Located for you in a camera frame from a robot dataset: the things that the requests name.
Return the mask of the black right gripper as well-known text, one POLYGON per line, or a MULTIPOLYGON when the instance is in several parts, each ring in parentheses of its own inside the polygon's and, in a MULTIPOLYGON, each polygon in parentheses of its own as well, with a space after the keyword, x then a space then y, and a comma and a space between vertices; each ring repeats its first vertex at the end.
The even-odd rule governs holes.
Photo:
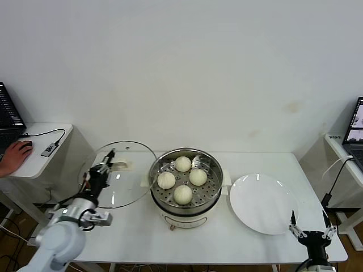
POLYGON ((324 233, 321 231, 302 231, 297 226, 296 216, 292 210, 289 230, 298 239, 298 242, 306 247, 309 259, 327 259, 326 247, 331 244, 331 240, 337 232, 336 226, 332 225, 324 210, 322 214, 326 226, 324 233))

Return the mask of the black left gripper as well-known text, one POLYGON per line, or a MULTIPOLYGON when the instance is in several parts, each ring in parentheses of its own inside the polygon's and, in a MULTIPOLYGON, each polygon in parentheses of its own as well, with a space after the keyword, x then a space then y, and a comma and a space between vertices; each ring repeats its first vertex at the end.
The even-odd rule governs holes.
POLYGON ((113 148, 106 158, 88 170, 88 191, 91 196, 98 197, 102 190, 109 186, 107 180, 114 157, 115 149, 113 148))

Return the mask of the person's bare hand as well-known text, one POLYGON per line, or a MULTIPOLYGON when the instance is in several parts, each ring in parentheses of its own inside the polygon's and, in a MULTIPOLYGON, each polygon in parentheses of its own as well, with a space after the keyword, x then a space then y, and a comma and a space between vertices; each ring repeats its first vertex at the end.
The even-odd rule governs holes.
POLYGON ((6 177, 20 168, 32 153, 31 141, 17 141, 12 143, 1 159, 1 178, 6 177))

